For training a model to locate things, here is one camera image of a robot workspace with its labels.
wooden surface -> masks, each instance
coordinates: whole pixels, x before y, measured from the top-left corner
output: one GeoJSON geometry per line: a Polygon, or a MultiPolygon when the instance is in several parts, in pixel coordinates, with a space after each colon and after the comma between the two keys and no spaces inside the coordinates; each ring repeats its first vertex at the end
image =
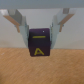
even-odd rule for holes
{"type": "Polygon", "coordinates": [[[0,84],[84,84],[84,50],[30,57],[28,49],[0,48],[0,84]]]}

yellow letter a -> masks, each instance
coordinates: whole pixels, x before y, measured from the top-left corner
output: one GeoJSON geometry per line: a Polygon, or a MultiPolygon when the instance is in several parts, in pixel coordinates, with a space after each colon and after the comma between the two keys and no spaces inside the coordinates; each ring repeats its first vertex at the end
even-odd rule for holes
{"type": "Polygon", "coordinates": [[[37,54],[42,54],[42,55],[44,55],[44,53],[43,53],[39,48],[36,48],[36,50],[35,50],[34,55],[37,55],[37,54]]]}

white wall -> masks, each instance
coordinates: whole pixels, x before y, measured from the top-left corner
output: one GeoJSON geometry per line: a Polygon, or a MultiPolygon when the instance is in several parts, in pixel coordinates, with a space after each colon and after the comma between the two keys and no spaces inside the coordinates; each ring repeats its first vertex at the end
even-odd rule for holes
{"type": "MultiPolygon", "coordinates": [[[[20,9],[27,17],[29,28],[49,28],[53,16],[60,9],[20,9]]],[[[9,21],[0,14],[0,47],[25,48],[21,34],[9,21]]],[[[57,36],[55,48],[84,49],[84,8],[79,8],[76,14],[64,25],[57,36]]]]}

dark purple box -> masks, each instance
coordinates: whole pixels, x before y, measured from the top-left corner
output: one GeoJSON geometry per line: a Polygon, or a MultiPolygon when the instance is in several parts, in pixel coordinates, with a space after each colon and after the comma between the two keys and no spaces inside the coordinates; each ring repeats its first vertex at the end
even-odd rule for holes
{"type": "Polygon", "coordinates": [[[28,47],[31,56],[50,55],[50,29],[30,29],[28,47]]]}

